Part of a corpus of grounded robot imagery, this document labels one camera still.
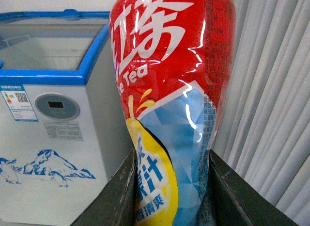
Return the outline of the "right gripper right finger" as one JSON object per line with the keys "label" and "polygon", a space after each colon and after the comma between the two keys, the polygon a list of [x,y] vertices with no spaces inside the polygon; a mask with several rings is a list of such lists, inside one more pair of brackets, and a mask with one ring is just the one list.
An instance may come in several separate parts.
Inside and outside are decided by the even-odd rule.
{"label": "right gripper right finger", "polygon": [[212,150],[210,180],[218,226],[297,225],[261,197]]}

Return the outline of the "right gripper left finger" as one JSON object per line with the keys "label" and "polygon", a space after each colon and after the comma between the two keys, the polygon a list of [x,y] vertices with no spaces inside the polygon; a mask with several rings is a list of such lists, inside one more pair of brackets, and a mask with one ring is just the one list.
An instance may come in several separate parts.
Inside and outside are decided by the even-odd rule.
{"label": "right gripper left finger", "polygon": [[137,193],[136,152],[132,149],[98,197],[73,226],[132,226]]}

